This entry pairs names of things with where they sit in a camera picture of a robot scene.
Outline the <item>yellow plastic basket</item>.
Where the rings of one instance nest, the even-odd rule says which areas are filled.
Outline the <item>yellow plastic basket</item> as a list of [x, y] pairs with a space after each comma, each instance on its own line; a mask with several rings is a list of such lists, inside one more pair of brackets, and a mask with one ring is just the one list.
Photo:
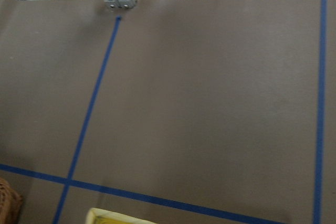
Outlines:
[[147, 220], [138, 219], [117, 212], [99, 208], [89, 209], [85, 223], [151, 223]]

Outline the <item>brown wicker basket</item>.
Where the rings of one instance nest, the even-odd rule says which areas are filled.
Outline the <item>brown wicker basket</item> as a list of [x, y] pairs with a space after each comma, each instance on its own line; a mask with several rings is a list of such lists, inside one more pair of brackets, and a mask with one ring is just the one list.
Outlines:
[[1, 223], [17, 223], [22, 204], [22, 195], [1, 178]]

